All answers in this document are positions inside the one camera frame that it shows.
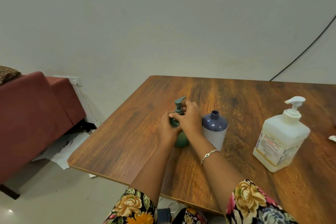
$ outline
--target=paper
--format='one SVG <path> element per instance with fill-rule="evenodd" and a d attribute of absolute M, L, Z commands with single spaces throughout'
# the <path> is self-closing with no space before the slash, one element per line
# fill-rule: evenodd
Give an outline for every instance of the paper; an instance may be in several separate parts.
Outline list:
<path fill-rule="evenodd" d="M 63 170 L 68 169 L 68 158 L 89 136 L 88 133 L 64 135 L 32 161 L 47 158 L 55 162 Z"/>

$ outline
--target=person's right hand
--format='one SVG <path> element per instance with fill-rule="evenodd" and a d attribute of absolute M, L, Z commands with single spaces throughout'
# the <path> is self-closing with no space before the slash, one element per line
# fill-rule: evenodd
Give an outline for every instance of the person's right hand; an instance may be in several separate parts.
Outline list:
<path fill-rule="evenodd" d="M 185 103 L 185 115 L 179 115 L 178 113 L 170 113 L 169 117 L 178 120 L 180 126 L 187 137 L 202 135 L 202 117 L 198 105 L 195 102 L 191 102 L 186 99 Z"/>

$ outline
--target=hand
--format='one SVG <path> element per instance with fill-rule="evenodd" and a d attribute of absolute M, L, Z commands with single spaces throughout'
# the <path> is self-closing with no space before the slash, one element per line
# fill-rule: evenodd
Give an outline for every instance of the hand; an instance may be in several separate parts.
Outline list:
<path fill-rule="evenodd" d="M 177 136 L 182 132 L 181 126 L 178 126 L 177 128 L 171 127 L 169 123 L 169 113 L 171 112 L 165 112 L 157 126 L 159 134 L 157 139 L 157 149 L 159 150 L 171 151 L 177 140 Z"/>
<path fill-rule="evenodd" d="M 170 113 L 169 117 L 179 121 L 179 127 L 182 128 L 188 138 L 195 135 L 203 135 L 201 111 L 198 105 L 189 99 L 184 103 L 182 102 L 182 104 L 185 105 L 185 107 L 183 107 L 185 115 Z"/>

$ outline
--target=white bottle with purple top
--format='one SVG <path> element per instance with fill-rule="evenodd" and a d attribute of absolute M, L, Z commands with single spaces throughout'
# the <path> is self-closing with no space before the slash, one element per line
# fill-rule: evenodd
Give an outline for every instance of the white bottle with purple top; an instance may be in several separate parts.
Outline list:
<path fill-rule="evenodd" d="M 221 151 L 224 143 L 226 130 L 228 129 L 228 121 L 219 115 L 218 111 L 212 111 L 202 117 L 203 134 Z"/>

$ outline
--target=bracelet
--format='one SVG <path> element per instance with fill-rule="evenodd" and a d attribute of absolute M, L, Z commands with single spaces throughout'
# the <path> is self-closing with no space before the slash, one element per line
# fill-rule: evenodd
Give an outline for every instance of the bracelet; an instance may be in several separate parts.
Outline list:
<path fill-rule="evenodd" d="M 214 153 L 215 151 L 219 151 L 219 150 L 217 150 L 217 149 L 216 150 L 212 150 L 208 154 L 205 154 L 204 158 L 201 161 L 201 166 L 202 167 L 203 167 L 203 162 L 204 162 L 205 158 L 208 158 L 210 156 L 210 154 Z"/>

